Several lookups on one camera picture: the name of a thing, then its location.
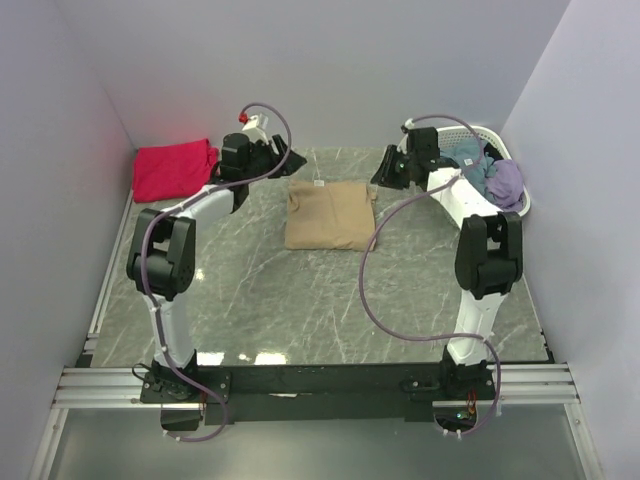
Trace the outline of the beige t-shirt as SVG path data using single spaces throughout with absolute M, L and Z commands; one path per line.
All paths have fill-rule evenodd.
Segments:
M 363 252 L 376 228 L 377 192 L 364 183 L 291 181 L 285 247 Z

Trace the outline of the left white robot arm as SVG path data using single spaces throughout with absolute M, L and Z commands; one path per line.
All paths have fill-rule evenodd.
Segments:
M 172 207 L 140 212 L 126 273 L 143 295 L 153 325 L 155 352 L 143 380 L 144 399 L 178 403 L 207 396 L 186 320 L 197 235 L 235 213 L 256 178 L 288 177 L 306 164 L 279 135 L 252 140 L 246 133 L 228 134 L 210 179 L 197 193 Z

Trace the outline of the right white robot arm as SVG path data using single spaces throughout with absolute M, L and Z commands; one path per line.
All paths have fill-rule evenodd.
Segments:
M 431 398 L 493 392 L 493 325 L 524 270 L 522 176 L 475 128 L 450 146 L 441 143 L 443 129 L 407 122 L 402 130 L 371 181 L 396 190 L 416 185 L 444 208 L 459 229 L 454 277 L 461 297 L 453 332 L 440 337 L 441 361 L 401 386 Z

